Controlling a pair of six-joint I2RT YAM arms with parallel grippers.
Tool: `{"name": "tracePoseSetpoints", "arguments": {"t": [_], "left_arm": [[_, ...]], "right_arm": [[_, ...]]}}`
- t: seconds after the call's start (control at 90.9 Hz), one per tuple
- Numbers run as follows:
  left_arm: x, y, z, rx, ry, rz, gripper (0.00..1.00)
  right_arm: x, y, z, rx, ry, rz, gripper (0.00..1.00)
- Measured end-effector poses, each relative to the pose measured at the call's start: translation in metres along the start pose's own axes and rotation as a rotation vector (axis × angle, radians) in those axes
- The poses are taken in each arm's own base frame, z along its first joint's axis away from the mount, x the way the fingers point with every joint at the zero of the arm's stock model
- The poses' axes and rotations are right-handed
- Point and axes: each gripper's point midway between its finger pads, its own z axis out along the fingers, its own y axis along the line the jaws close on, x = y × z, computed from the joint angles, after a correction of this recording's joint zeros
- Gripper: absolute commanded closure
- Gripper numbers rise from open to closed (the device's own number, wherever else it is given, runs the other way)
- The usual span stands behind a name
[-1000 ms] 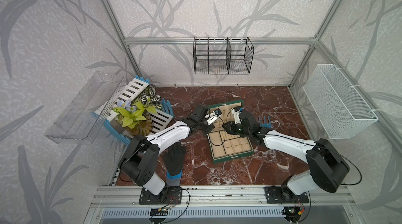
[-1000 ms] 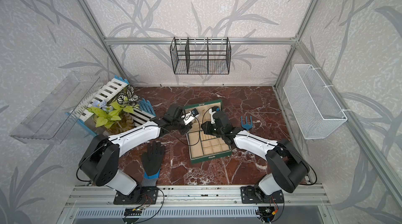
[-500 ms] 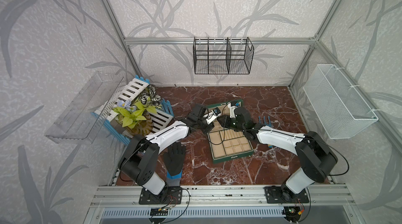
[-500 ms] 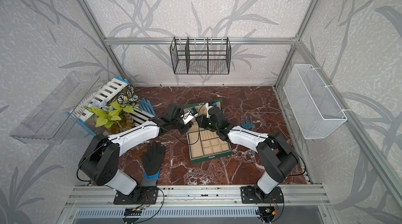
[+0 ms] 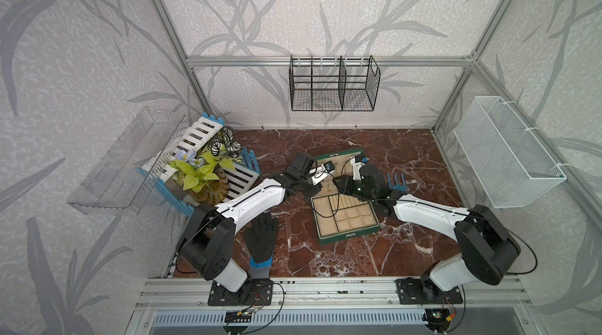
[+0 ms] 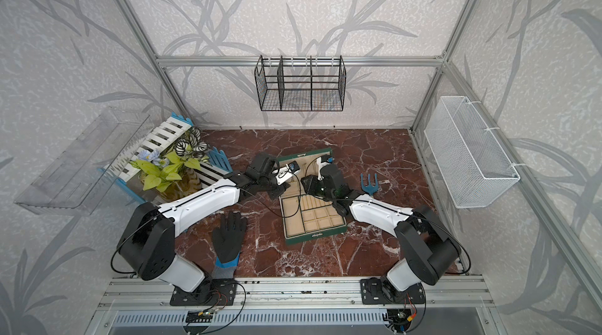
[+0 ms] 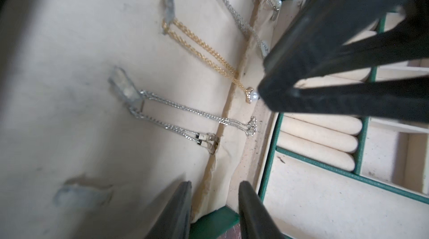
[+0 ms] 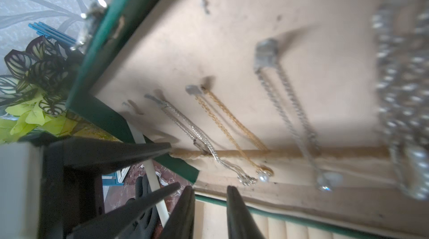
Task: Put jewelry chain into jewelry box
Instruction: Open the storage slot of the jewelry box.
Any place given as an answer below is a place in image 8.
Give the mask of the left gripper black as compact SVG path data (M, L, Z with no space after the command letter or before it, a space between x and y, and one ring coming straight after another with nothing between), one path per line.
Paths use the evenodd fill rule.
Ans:
M105 214L101 175L167 154L170 143L130 144L71 137L43 145L39 239L115 239L180 189L165 186Z

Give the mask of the green jewelry box beige lining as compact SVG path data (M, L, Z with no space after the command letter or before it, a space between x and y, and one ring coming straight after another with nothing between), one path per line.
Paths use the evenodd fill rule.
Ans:
M429 236L429 0L94 0L69 106L224 199Z

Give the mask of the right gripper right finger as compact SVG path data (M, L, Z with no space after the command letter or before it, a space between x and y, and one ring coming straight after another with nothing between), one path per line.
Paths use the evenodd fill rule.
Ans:
M226 203L229 239L264 239L235 186L227 187Z

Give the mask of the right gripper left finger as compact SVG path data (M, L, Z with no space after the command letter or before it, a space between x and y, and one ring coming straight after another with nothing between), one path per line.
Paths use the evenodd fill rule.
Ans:
M195 193L186 186L160 234L160 239L193 239Z

